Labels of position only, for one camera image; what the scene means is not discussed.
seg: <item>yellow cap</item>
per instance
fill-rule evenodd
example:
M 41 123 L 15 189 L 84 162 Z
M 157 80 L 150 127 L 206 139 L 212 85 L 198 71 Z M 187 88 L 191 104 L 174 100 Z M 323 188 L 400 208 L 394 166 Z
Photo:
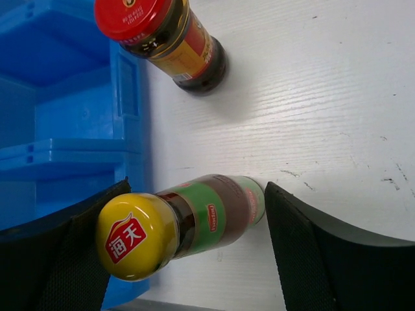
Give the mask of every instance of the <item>yellow cap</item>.
M 138 281 L 164 267 L 178 247 L 178 224 L 170 206 L 151 194 L 122 194 L 102 209 L 95 235 L 105 269 Z

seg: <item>red logo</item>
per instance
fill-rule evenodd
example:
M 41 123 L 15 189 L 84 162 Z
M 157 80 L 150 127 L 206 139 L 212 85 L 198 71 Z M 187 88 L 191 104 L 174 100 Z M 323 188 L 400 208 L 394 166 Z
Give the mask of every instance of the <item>red logo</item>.
M 138 219 L 132 216 L 115 222 L 106 239 L 105 248 L 114 264 L 120 262 L 147 237 Z
M 218 228 L 218 214 L 216 212 L 216 207 L 214 204 L 209 204 L 207 206 L 207 212 L 209 216 L 209 228 L 210 232 L 215 232 Z
M 255 194 L 252 192 L 252 190 L 245 188 L 245 191 L 246 195 L 248 196 L 249 205 L 251 207 L 251 219 L 249 220 L 249 223 L 253 224 L 258 213 L 258 204 L 257 200 L 255 199 Z

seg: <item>red bottle cap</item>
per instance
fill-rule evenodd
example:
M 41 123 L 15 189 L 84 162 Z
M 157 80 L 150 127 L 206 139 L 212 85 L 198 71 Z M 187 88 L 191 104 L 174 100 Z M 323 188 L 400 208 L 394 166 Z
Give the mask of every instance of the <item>red bottle cap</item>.
M 114 41 L 135 44 L 163 23 L 172 0 L 95 0 L 95 21 Z

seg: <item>bottle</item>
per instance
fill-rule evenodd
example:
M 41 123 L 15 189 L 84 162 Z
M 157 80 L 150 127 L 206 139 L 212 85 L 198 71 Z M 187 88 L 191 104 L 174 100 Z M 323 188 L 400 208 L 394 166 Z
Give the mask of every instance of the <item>bottle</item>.
M 264 213 L 264 192 L 254 180 L 207 175 L 112 199 L 98 217 L 97 250 L 109 273 L 138 281 L 172 259 L 235 242 Z
M 185 91 L 204 94 L 223 80 L 225 50 L 188 0 L 95 0 L 94 11 L 102 33 L 148 59 Z

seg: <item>blue plastic container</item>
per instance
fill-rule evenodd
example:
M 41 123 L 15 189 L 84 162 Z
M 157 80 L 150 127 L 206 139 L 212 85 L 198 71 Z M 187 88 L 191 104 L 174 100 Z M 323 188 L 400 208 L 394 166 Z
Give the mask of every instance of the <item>blue plastic container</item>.
M 134 191 L 150 192 L 141 63 L 99 32 L 91 0 L 22 2 L 0 8 L 0 200 L 13 207 L 0 211 L 0 229 L 126 176 Z M 102 307 L 148 288 L 112 277 Z

